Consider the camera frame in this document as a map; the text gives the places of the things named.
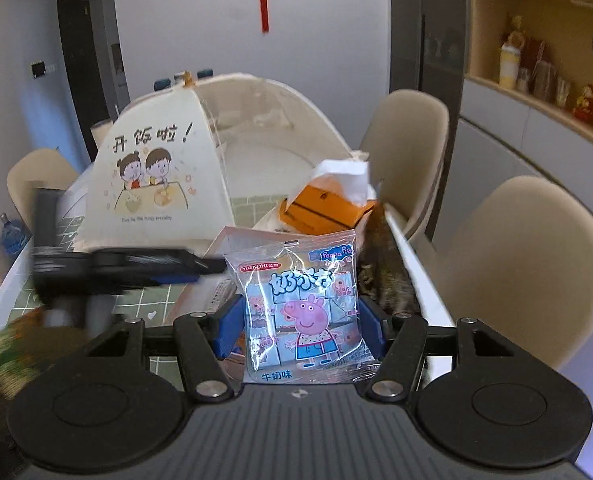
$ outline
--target red figurine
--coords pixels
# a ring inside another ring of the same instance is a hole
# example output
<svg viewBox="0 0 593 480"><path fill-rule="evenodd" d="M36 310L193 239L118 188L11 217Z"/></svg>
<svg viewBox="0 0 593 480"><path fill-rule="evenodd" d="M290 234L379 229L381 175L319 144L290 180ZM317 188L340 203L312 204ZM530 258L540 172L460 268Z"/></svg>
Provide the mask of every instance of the red figurine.
<svg viewBox="0 0 593 480"><path fill-rule="evenodd" d="M572 115L579 121L593 124L593 85L583 86L577 105L572 109Z"/></svg>

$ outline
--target gray ribbed panel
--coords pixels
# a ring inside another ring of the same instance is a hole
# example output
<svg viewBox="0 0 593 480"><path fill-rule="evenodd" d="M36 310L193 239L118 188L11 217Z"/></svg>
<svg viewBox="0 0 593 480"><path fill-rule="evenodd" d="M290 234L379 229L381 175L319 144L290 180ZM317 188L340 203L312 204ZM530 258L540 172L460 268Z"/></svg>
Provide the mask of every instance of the gray ribbed panel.
<svg viewBox="0 0 593 480"><path fill-rule="evenodd" d="M298 399L292 393L305 390ZM363 400L351 385L247 386L201 407L167 449L120 472L69 476L31 466L20 480L582 480L572 465L490 473L426 443L406 412Z"/></svg>

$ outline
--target metal screw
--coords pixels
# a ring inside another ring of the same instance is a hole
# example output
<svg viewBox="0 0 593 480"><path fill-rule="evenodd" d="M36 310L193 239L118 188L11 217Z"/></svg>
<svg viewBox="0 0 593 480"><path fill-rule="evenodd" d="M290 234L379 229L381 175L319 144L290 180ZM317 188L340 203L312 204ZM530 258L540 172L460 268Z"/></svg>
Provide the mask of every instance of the metal screw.
<svg viewBox="0 0 593 480"><path fill-rule="evenodd" d="M221 381L203 381L196 387L196 393L204 397L220 397L227 392L227 385Z"/></svg>
<svg viewBox="0 0 593 480"><path fill-rule="evenodd" d="M396 381L378 381L372 385L372 391L381 397L396 397L403 393L403 385Z"/></svg>

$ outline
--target dark door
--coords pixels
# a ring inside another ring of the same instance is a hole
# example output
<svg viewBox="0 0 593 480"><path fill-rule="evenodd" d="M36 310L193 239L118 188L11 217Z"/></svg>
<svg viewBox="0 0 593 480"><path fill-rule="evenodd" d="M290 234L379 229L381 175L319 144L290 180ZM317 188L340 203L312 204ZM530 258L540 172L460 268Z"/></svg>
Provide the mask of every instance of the dark door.
<svg viewBox="0 0 593 480"><path fill-rule="evenodd" d="M94 49L90 3L87 0L57 0L61 45L76 116L91 160L97 147L90 127L109 119Z"/></svg>

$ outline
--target cartoon boy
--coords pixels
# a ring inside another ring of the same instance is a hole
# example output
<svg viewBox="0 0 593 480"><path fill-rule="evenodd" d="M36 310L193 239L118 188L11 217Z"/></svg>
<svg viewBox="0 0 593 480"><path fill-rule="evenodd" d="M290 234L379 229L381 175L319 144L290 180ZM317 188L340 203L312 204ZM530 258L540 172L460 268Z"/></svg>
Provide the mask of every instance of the cartoon boy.
<svg viewBox="0 0 593 480"><path fill-rule="evenodd" d="M138 152L126 155L126 158L119 160L116 163L118 173L125 181L126 189L136 189L141 187L141 179L143 170L141 168L141 159L139 159Z"/></svg>
<svg viewBox="0 0 593 480"><path fill-rule="evenodd" d="M171 161L170 152L165 148L151 150L147 159L145 159L145 171L150 175L150 186L164 184L167 187L168 180L166 175L170 171Z"/></svg>

